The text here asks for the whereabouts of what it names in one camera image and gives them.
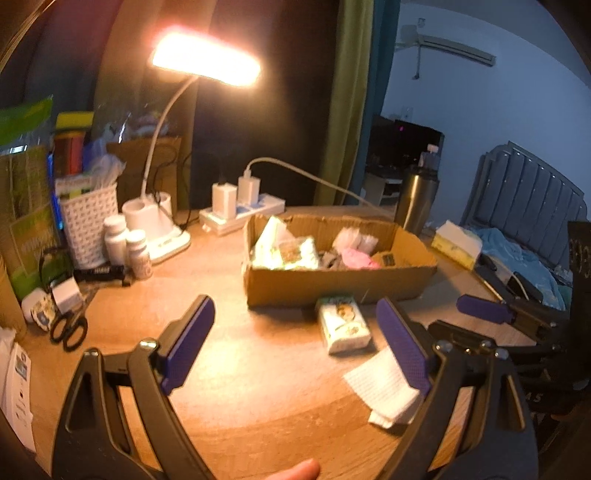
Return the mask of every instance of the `power strip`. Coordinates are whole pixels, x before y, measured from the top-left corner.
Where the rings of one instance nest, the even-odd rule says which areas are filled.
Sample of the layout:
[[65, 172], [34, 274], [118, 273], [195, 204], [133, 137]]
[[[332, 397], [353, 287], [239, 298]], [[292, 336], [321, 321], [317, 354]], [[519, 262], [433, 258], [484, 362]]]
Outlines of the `power strip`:
[[216, 216], [211, 207], [199, 211], [199, 222], [203, 229], [217, 235], [226, 235], [240, 230], [252, 215], [277, 215], [285, 212], [285, 200], [263, 193], [255, 205], [238, 205], [236, 218], [224, 220]]

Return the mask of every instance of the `finger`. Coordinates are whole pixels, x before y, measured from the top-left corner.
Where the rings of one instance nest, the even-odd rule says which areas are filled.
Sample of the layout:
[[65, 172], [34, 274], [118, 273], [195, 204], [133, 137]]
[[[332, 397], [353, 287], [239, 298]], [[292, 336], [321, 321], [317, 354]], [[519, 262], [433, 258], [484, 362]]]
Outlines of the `finger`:
[[317, 460], [310, 459], [298, 463], [289, 470], [274, 473], [267, 480], [316, 480], [319, 475], [320, 464]]

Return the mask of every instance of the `light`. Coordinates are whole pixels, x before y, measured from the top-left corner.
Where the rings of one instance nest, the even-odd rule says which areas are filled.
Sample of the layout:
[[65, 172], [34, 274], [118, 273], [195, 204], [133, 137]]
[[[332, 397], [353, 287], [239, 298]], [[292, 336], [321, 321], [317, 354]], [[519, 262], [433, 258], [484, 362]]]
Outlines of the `light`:
[[238, 87], [253, 84], [261, 71], [258, 61], [243, 51], [208, 35], [179, 31], [160, 40], [152, 64]]

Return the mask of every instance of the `blue blanket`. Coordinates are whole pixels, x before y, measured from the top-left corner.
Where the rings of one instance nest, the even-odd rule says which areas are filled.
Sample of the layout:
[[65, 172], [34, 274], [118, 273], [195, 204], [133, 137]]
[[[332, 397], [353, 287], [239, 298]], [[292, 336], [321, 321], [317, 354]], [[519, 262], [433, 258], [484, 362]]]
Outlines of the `blue blanket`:
[[511, 271], [522, 274], [542, 292], [544, 305], [557, 310], [566, 309], [556, 280], [535, 254], [509, 242], [498, 228], [482, 228], [475, 230], [475, 234], [482, 239], [484, 254], [497, 257]]

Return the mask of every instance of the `gray headboard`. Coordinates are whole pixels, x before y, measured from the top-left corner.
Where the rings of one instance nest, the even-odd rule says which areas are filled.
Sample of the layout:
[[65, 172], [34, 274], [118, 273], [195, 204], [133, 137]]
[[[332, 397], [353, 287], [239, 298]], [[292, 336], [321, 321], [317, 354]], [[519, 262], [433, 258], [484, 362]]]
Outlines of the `gray headboard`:
[[480, 158], [462, 225], [496, 227], [547, 266], [568, 270], [567, 223], [586, 219], [581, 189], [509, 142]]

